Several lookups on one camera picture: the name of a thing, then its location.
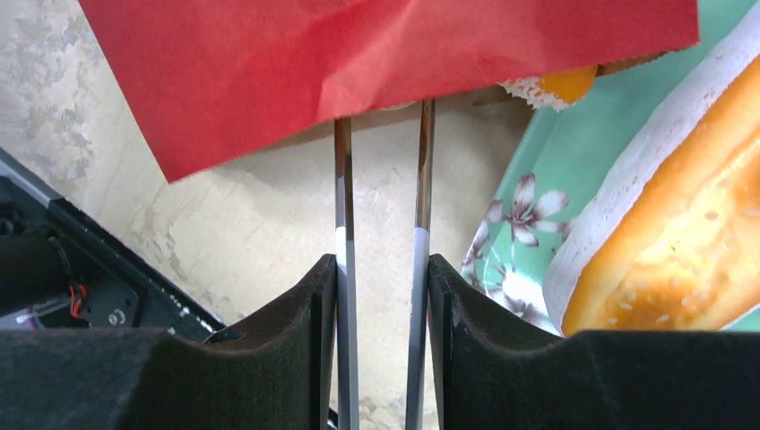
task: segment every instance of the chopstick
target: chopstick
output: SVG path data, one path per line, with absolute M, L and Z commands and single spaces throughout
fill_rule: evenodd
M 433 140 L 436 102 L 423 100 L 419 126 L 417 209 L 414 226 L 414 263 L 411 287 L 409 364 L 406 385 L 406 430 L 422 428 L 425 389 L 425 338 L 428 315 L 428 260 L 430 257 L 430 209 L 432 205 Z
M 338 428 L 358 430 L 356 253 L 351 120 L 335 120 L 335 245 L 338 263 Z

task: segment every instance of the black cylinder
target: black cylinder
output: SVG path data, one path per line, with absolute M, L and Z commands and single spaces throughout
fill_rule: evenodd
M 0 315 L 68 291 L 69 274 L 55 242 L 42 235 L 0 239 Z

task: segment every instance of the beige surface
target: beige surface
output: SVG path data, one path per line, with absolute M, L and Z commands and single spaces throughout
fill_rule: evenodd
M 2 147 L 225 322 L 333 251 L 329 137 L 169 186 L 77 3 L 0 0 L 0 10 Z M 518 102 L 441 111 L 432 250 L 458 265 L 530 112 Z M 378 115 L 354 134 L 363 429 L 401 428 L 419 129 L 372 127 L 388 122 Z M 429 366 L 426 396 L 435 427 Z

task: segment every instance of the red napkin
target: red napkin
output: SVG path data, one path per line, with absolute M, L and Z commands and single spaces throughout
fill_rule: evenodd
M 311 125 L 689 47 L 696 0 L 80 0 L 169 181 Z

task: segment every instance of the green tray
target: green tray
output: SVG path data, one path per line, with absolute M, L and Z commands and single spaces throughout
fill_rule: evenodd
M 462 276 L 524 320 L 557 333 L 547 317 L 541 284 L 567 226 L 597 193 L 652 111 L 755 2 L 700 0 L 702 42 L 697 47 L 599 78 L 569 109 L 537 111 L 464 259 Z M 517 216 L 499 221 L 501 213 L 509 217 L 530 208 L 543 215 L 541 222 L 529 226 Z M 730 329 L 760 330 L 760 312 Z

